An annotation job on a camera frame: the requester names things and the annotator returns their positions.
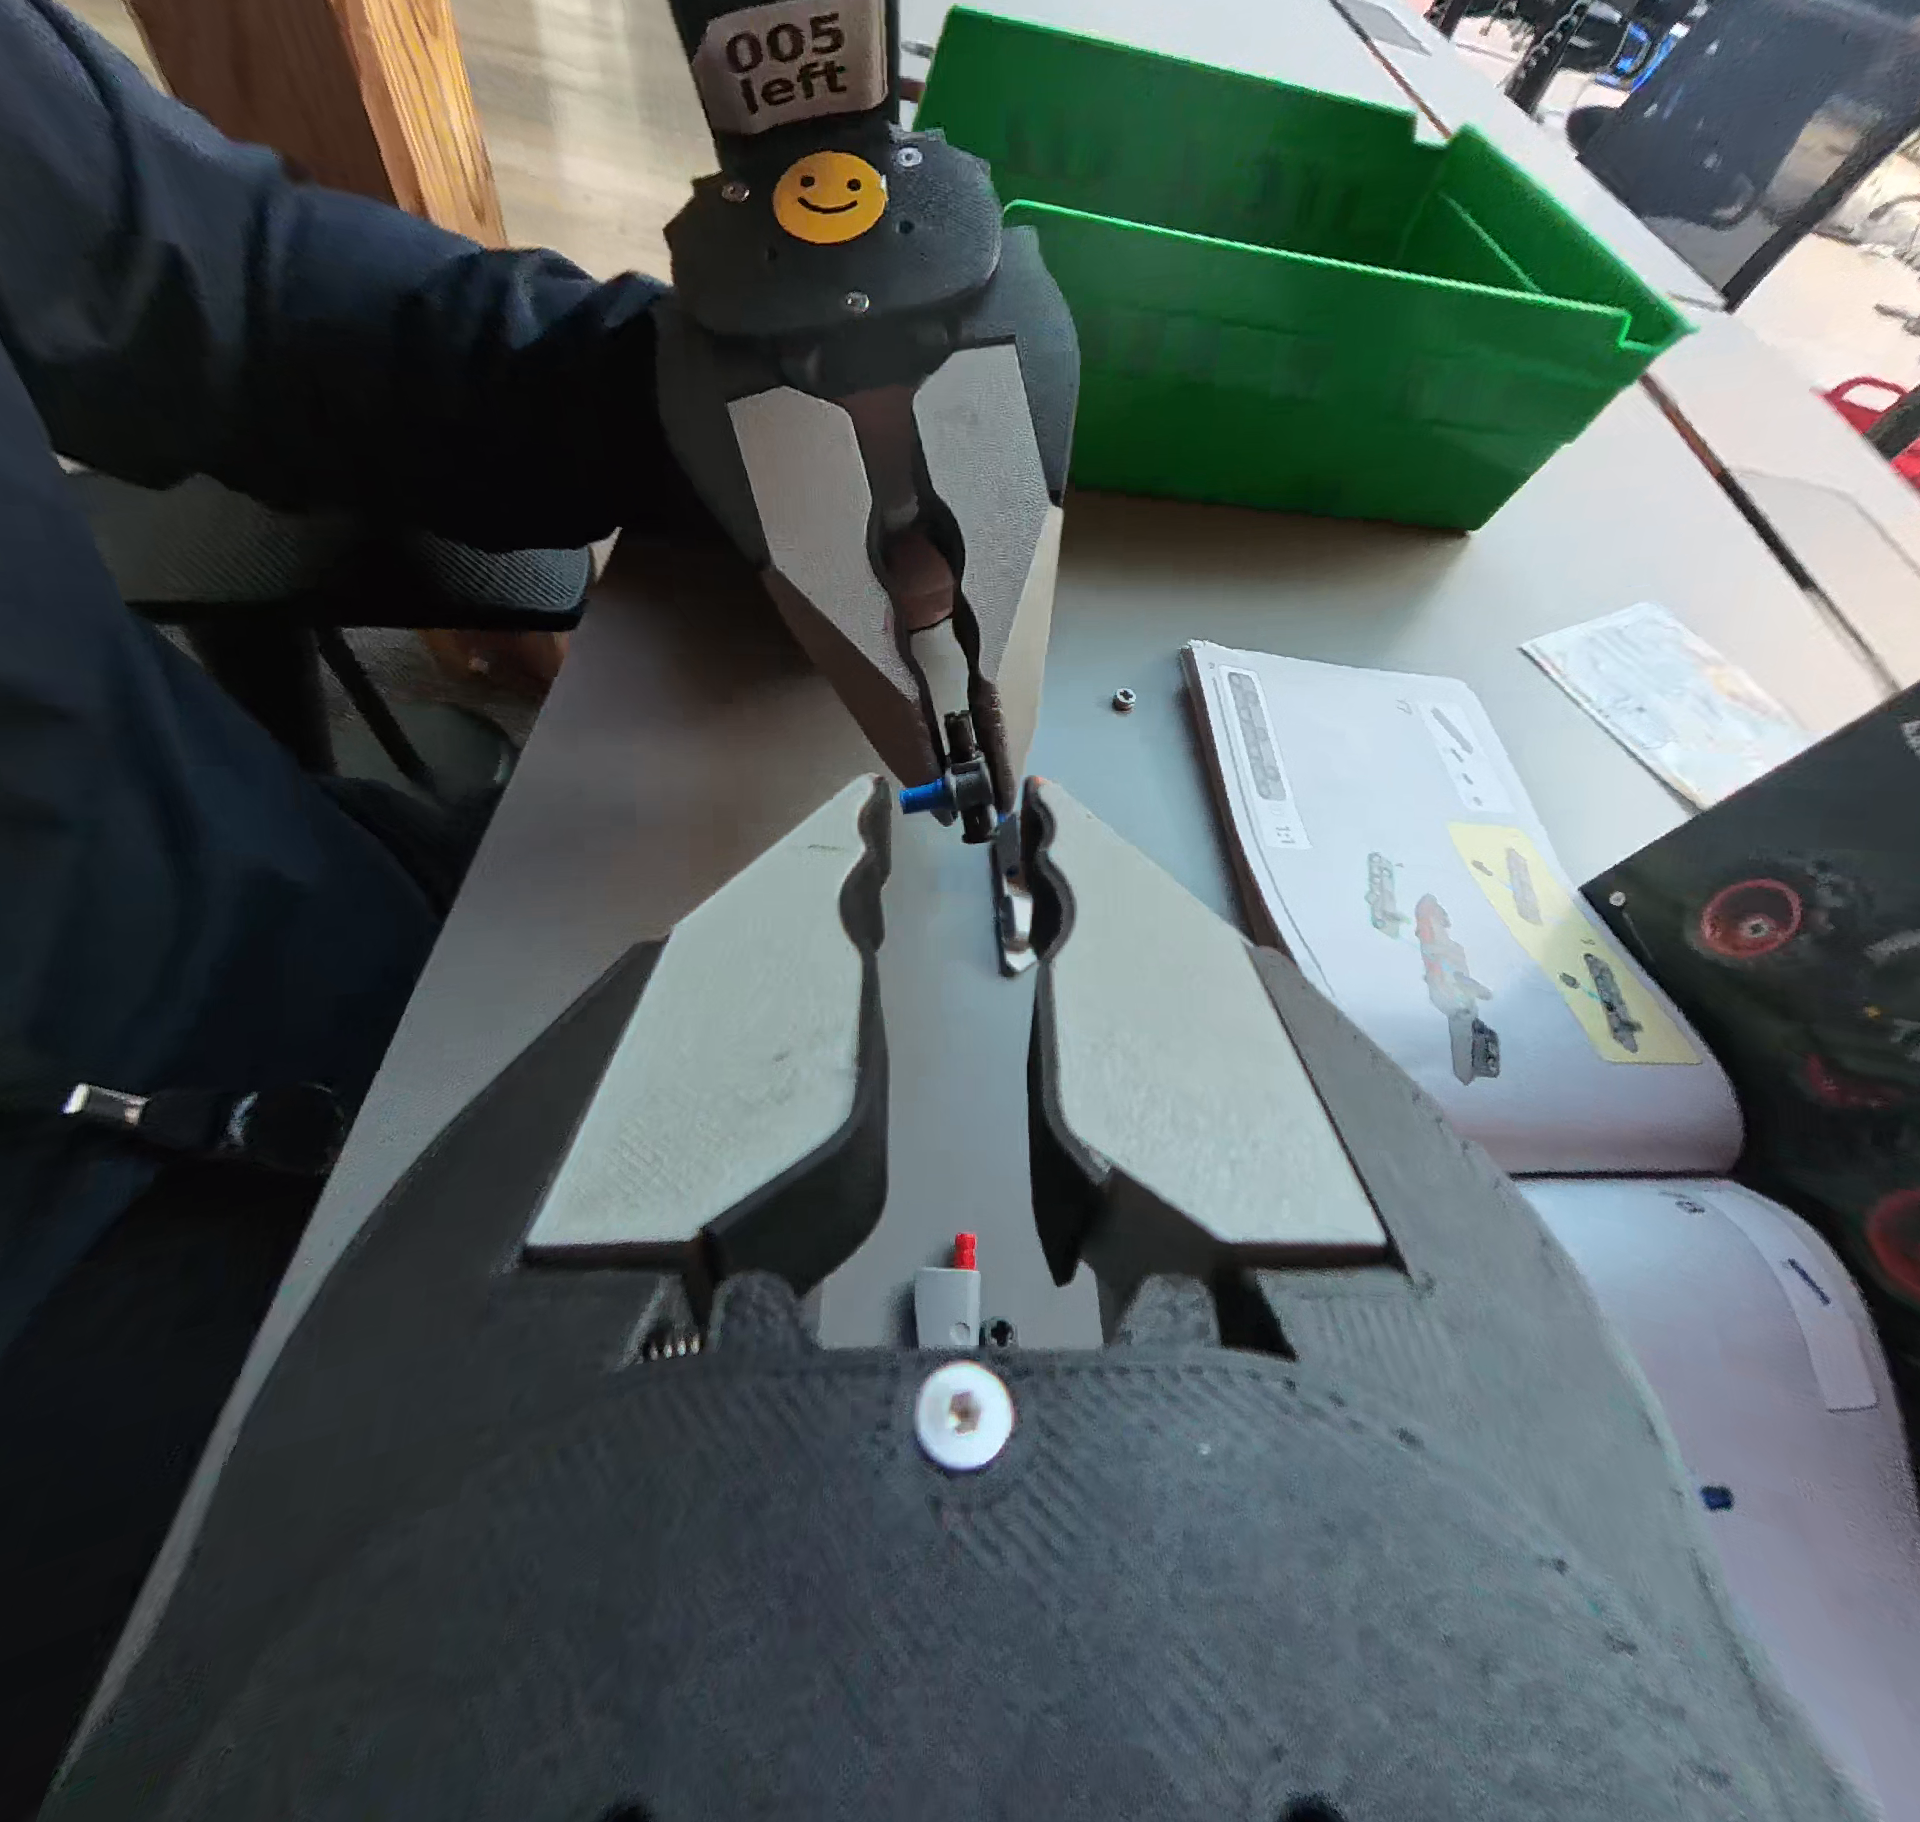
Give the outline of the grey lego beam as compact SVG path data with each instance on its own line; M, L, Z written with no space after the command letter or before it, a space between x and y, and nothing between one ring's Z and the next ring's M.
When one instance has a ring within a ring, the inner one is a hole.
M1000 819L990 840L992 914L1001 972L1017 978L1038 965L1036 899L1025 873L1020 814Z

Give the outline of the person's left forearm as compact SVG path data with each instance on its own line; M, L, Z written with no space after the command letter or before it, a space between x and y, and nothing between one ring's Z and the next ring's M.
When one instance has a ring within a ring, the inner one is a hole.
M491 551L691 533L663 290L298 181L56 0L2 0L4 355L56 452Z

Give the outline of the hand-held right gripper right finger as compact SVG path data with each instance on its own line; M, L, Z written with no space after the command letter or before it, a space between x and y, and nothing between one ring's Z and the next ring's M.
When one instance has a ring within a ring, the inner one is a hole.
M1245 937L1060 782L1022 797L1030 1180L1054 1281L1389 1256Z

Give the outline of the grey lego piece red pin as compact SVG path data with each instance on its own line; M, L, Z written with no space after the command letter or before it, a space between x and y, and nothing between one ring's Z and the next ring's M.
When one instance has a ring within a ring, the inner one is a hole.
M922 1352L978 1352L987 1319L976 1232L958 1230L945 1258L916 1268L911 1315Z

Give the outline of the jacket drawstring with toggle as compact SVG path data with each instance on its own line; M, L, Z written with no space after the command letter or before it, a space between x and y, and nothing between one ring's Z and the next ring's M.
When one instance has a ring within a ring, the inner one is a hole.
M341 1102L322 1084L131 1094L77 1083L58 1115L161 1153L297 1180L324 1180L348 1135Z

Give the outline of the black lego connector blue pin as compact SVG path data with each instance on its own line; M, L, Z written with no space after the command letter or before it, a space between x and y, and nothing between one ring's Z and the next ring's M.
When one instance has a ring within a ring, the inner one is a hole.
M1004 812L995 793L989 756L973 730L973 712L945 714L948 740L945 765L935 780L905 784L898 790L902 817L935 819L944 828L956 828L966 844L990 844Z

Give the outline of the person's torso in dark jacket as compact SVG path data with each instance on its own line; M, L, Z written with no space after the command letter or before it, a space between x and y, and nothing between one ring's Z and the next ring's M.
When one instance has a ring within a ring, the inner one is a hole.
M2 586L2 1775L33 1817L317 1193L61 1105L355 1105L437 916L124 606L12 359Z

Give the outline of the black monitor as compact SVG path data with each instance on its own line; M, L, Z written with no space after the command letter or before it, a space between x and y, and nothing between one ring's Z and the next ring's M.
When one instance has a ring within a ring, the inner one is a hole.
M1624 103L1580 111L1570 136L1734 311L1916 123L1918 0L1712 0Z

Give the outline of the green plastic bin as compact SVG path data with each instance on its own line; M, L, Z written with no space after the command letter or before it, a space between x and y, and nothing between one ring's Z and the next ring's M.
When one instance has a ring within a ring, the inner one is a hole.
M1693 325L1473 128L1305 218L1017 201L1075 315L1077 490L1483 528Z
M1142 226L1386 265L1446 146L1407 110L949 11L916 124L990 168L1018 226Z

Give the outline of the black lego set box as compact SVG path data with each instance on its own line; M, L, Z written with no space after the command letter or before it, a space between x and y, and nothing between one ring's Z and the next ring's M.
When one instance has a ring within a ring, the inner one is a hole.
M1918 1352L1918 689L1582 888L1727 1071L1737 1180Z

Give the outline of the black chair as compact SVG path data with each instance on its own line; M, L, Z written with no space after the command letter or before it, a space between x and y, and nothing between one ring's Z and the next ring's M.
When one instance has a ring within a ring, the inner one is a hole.
M324 675L360 718L359 775L432 802L505 787L517 743L456 706L396 706L351 630L564 634L586 609L590 548L491 554L367 515L284 515L193 479L147 490L77 467L66 485L124 602L178 628L211 675L301 767L341 773Z

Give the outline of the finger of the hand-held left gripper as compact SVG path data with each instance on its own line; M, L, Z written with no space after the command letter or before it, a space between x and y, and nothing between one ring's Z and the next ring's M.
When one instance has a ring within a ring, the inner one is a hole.
M916 392L920 458L954 547L954 633L996 802L1020 802L1051 643L1051 490L1014 344L945 359Z
M734 439L765 539L761 581L883 765L944 775L916 639L949 624L956 571L922 509L916 389L844 399L778 385L734 401Z

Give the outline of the lego sticker sheet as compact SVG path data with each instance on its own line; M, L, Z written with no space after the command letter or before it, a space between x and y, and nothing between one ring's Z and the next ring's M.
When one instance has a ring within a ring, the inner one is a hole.
M1785 706L1655 602L1540 634L1521 654L1693 812L1815 747Z

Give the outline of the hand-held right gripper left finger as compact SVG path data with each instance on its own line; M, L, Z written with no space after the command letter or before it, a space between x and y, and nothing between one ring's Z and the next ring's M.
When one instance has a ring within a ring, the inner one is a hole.
M894 793L855 775L665 938L526 1232L550 1266L822 1288L887 1196Z

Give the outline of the red basket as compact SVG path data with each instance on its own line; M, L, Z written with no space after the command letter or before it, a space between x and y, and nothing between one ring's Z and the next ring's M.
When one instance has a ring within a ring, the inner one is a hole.
M1856 430L1862 439L1872 439L1875 426L1893 415L1908 394L1915 394L1916 389L1905 389L1890 379L1860 373L1849 375L1826 390L1819 397ZM1912 442L1901 452L1885 451L1885 458L1901 474L1916 490L1918 490L1918 430L1916 422L1912 422Z

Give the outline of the wooden post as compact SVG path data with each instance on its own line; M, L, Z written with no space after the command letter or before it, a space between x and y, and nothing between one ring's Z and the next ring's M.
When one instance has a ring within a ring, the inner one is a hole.
M309 183L509 242L451 0L122 0L161 79Z

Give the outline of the open instruction booklet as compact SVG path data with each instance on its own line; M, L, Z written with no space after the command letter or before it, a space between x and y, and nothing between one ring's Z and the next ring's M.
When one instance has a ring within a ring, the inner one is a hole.
M1247 920L1507 1171L1664 1401L1741 1615L1916 1817L1916 1490L1830 1242L1734 1180L1737 1090L1573 886L1459 681L1183 650Z

